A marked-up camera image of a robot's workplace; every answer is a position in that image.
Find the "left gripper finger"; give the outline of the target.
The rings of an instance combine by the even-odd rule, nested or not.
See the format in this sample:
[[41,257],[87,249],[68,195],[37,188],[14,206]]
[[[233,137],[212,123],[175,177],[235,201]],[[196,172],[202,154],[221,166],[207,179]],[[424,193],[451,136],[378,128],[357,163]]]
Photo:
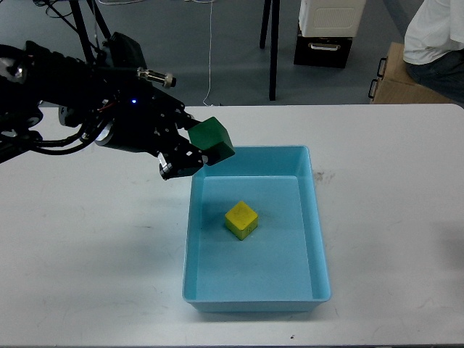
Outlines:
[[182,129],[189,131],[200,123],[201,121],[195,119],[193,115],[185,110],[184,104],[180,103],[170,106],[170,130],[176,133]]
[[178,144],[169,152],[159,152],[159,174],[164,180],[194,175],[205,163],[209,155],[190,143]]

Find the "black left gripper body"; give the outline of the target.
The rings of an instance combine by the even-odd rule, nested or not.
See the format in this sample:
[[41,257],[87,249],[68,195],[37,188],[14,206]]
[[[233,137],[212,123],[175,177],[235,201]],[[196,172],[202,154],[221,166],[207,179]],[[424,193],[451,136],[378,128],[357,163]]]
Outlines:
[[96,138],[99,146],[157,156],[185,141],[176,125],[183,103],[155,87],[122,92],[106,111],[112,119]]

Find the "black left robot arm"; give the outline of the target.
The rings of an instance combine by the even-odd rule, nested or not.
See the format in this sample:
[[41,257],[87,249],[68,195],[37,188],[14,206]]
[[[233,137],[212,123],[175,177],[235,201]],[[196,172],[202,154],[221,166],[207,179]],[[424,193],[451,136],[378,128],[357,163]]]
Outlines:
[[[26,152],[72,154],[90,144],[159,160],[162,178],[190,176],[219,155],[180,134],[198,122],[165,93],[175,78],[149,70],[141,54],[123,48],[110,63],[66,57],[28,41],[1,47],[1,160]],[[41,102],[61,107],[59,121],[75,133],[46,140],[35,130]]]

